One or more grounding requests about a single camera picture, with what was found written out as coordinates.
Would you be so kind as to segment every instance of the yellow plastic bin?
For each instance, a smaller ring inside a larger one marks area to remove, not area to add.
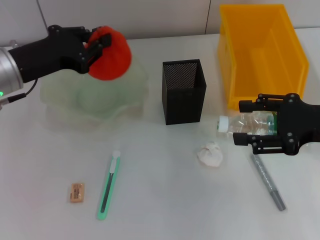
[[[303,97],[309,63],[283,4],[221,5],[218,57],[229,109],[258,94]]]

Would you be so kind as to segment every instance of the table surface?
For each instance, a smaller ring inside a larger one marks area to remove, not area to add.
[[[310,61],[304,100],[320,104],[320,28],[298,29]],[[149,74],[143,109],[82,131],[55,122],[40,85],[0,113],[0,233],[10,240],[313,240],[320,238],[320,149],[262,155],[287,210],[279,212],[248,158],[250,147],[216,138],[226,113],[217,58],[219,35],[130,40]],[[200,59],[207,89],[201,122],[165,125],[162,62]],[[196,160],[208,141],[224,161]],[[114,149],[121,162],[108,216],[96,219]],[[68,202],[85,183],[83,203]]]

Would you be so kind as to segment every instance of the mesh container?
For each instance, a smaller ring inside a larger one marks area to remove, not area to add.
[[[206,88],[199,59],[164,62],[162,104],[165,124],[199,122]]]

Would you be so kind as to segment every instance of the white tissue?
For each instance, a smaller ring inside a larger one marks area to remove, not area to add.
[[[201,150],[196,154],[199,161],[209,167],[219,167],[223,155],[220,147],[213,141],[208,142],[205,146],[201,147]]]

